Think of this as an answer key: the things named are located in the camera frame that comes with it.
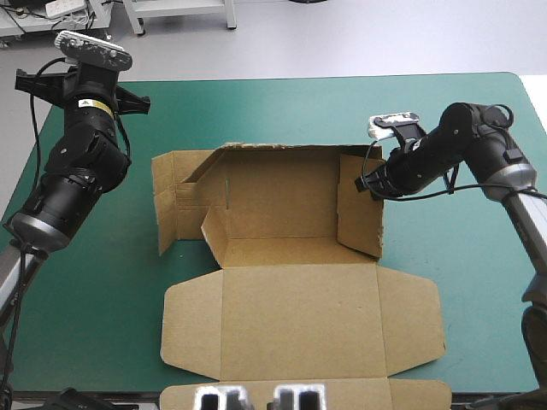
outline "power strip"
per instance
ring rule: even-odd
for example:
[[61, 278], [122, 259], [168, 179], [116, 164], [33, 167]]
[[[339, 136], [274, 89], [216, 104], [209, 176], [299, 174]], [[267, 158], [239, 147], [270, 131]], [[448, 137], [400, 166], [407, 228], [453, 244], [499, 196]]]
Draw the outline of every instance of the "power strip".
[[45, 5], [45, 15], [55, 19], [82, 9], [85, 9], [85, 0], [55, 0]]

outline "open cardboard box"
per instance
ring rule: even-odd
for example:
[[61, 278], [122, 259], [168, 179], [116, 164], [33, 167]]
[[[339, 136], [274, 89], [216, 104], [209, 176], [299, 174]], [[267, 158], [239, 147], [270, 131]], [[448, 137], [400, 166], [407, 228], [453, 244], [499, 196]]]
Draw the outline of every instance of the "open cardboard box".
[[[441, 382], [388, 378], [443, 355], [444, 332], [436, 285], [376, 263], [382, 203], [353, 182], [364, 149], [229, 144], [153, 160], [160, 251], [203, 237], [222, 267], [166, 293], [166, 363], [243, 384], [257, 408], [304, 380], [326, 383], [331, 409], [450, 407]], [[162, 410], [194, 389], [166, 389]]]

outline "cardboard tab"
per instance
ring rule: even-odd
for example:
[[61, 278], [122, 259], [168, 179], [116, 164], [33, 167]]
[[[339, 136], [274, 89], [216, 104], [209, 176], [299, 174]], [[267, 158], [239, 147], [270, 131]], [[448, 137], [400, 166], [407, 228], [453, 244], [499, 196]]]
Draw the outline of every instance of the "cardboard tab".
[[387, 374], [436, 360], [445, 353], [437, 285], [378, 266]]
[[164, 362], [221, 378], [222, 271], [168, 289], [161, 356]]

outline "white cart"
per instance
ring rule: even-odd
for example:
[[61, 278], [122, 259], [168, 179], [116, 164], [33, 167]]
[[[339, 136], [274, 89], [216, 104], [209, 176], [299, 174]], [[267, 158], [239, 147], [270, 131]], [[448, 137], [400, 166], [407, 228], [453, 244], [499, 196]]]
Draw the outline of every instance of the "white cart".
[[[95, 13], [93, 24], [91, 28], [107, 28], [110, 25], [110, 13], [112, 11], [112, 3], [104, 3], [104, 0], [87, 0], [90, 5], [90, 13]], [[0, 0], [0, 4], [6, 4], [3, 0]], [[38, 15], [45, 15], [44, 7], [40, 9], [33, 9], [34, 13]], [[25, 32], [45, 32], [55, 28], [55, 30], [83, 30], [85, 25], [75, 24], [72, 22], [62, 22], [56, 24], [52, 20], [46, 20], [34, 15], [27, 15], [24, 19], [18, 18], [15, 13], [11, 13], [17, 24]], [[4, 9], [0, 9], [0, 38], [9, 36], [20, 36], [23, 34], [21, 29], [14, 23], [9, 17], [8, 12]]]
[[144, 17], [226, 14], [228, 28], [236, 28], [233, 0], [123, 0], [135, 34], [144, 34]]

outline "yellow label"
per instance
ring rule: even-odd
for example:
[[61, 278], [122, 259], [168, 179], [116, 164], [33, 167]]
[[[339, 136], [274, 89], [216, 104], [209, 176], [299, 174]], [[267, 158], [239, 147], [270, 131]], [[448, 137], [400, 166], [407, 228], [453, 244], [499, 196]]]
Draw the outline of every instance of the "yellow label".
[[114, 114], [112, 114], [112, 110], [109, 108], [108, 105], [97, 101], [97, 100], [91, 100], [90, 98], [86, 98], [84, 100], [78, 101], [78, 108], [85, 108], [85, 107], [95, 107], [99, 108], [102, 111], [104, 111], [106, 114], [110, 115], [112, 118], [114, 118]]

